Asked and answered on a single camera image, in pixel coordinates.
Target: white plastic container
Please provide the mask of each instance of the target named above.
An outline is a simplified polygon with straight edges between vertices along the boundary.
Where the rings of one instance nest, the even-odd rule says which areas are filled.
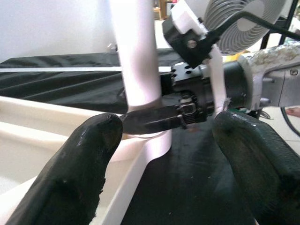
[[[0,97],[0,224],[73,130],[102,112]],[[123,136],[106,170],[91,224],[120,224],[146,165],[171,147],[171,132]]]

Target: screw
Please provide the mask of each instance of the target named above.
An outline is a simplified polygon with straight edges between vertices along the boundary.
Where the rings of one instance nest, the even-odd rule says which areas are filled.
[[[298,75],[298,70],[297,69],[291,69],[290,70],[290,75],[297,76]]]
[[[195,42],[194,40],[189,40],[187,42],[187,47],[188,48],[196,48],[196,46],[197,46],[197,42]]]

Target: white pipe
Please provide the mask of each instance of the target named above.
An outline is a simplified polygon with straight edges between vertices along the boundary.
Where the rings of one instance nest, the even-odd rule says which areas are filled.
[[[111,0],[128,111],[161,103],[153,1]]]

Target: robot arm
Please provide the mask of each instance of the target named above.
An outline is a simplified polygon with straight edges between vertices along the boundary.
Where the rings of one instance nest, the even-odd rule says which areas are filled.
[[[181,94],[180,103],[127,113],[122,118],[124,132],[148,134],[187,128],[228,108],[258,110],[266,106],[299,105],[300,43],[260,50],[241,56],[237,62],[222,63],[215,43],[222,31],[241,17],[280,30],[248,12],[240,12],[215,30],[207,31],[185,1],[180,1],[164,21],[163,31],[168,43],[186,63],[174,65],[169,77],[162,79],[167,83],[162,87],[171,87],[173,92]],[[280,32],[300,40],[293,33]]]

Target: black fabric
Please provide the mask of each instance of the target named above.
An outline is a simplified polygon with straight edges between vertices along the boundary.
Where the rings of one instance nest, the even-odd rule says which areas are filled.
[[[160,66],[181,61],[159,50]],[[1,68],[118,66],[116,54],[10,59]],[[0,73],[0,95],[113,113],[125,113],[120,72]],[[165,105],[179,96],[163,97]],[[148,164],[124,216],[124,225],[254,225],[230,165],[216,145],[212,121],[198,130],[175,129],[172,148]]]
[[[158,49],[157,54],[160,67],[172,66],[175,63],[182,62],[181,57],[173,49]],[[0,68],[119,66],[120,62],[116,52],[12,58],[0,64]]]

